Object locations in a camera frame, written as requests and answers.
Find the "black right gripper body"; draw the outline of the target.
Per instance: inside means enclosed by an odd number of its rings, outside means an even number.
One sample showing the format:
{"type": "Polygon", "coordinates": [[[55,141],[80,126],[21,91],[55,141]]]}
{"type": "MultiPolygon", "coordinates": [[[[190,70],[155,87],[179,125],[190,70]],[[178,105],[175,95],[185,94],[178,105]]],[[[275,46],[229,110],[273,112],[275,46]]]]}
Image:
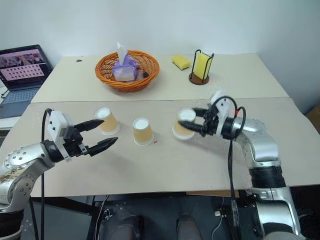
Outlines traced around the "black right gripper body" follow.
{"type": "Polygon", "coordinates": [[[213,136],[217,132],[219,117],[219,110],[216,106],[211,106],[207,109],[206,114],[203,116],[203,126],[207,128],[207,134],[201,134],[202,137],[206,135],[213,136]]]}

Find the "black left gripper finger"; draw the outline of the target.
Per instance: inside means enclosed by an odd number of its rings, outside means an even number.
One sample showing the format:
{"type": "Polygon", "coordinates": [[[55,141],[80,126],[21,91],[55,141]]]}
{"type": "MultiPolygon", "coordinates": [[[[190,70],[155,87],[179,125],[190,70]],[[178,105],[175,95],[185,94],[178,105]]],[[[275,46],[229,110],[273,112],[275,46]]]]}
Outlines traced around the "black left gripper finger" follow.
{"type": "Polygon", "coordinates": [[[110,137],[98,142],[96,145],[87,148],[87,153],[93,157],[99,153],[106,151],[110,148],[116,141],[118,137],[110,137]]]}
{"type": "Polygon", "coordinates": [[[81,133],[83,131],[87,132],[87,131],[90,131],[90,130],[97,128],[102,123],[104,123],[104,120],[102,120],[102,119],[92,119],[92,120],[88,120],[88,121],[76,124],[76,125],[74,125],[74,128],[77,129],[77,131],[79,133],[81,133]]]}

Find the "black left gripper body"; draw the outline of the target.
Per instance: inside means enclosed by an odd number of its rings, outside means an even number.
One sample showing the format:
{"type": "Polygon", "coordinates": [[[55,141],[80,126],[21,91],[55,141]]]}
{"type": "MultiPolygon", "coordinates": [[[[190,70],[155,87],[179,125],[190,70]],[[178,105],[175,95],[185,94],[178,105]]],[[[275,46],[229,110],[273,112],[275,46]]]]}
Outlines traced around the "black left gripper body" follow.
{"type": "Polygon", "coordinates": [[[81,135],[81,132],[85,130],[84,126],[74,126],[72,130],[69,130],[68,135],[63,138],[63,146],[71,158],[88,154],[88,147],[83,144],[81,135]]]}

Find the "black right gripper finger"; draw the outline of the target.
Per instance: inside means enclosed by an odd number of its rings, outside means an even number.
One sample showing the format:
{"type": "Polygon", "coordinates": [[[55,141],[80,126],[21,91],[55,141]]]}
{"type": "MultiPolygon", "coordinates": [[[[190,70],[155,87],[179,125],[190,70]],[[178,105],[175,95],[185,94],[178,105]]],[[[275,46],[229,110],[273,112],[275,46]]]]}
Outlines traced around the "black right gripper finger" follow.
{"type": "Polygon", "coordinates": [[[178,123],[193,132],[199,133],[201,135],[206,135],[207,134],[207,128],[203,125],[191,122],[191,121],[187,121],[187,120],[179,120],[178,123]]]}
{"type": "Polygon", "coordinates": [[[207,109],[205,109],[205,108],[194,107],[192,109],[194,110],[197,117],[203,118],[204,115],[207,113],[207,109]]]}

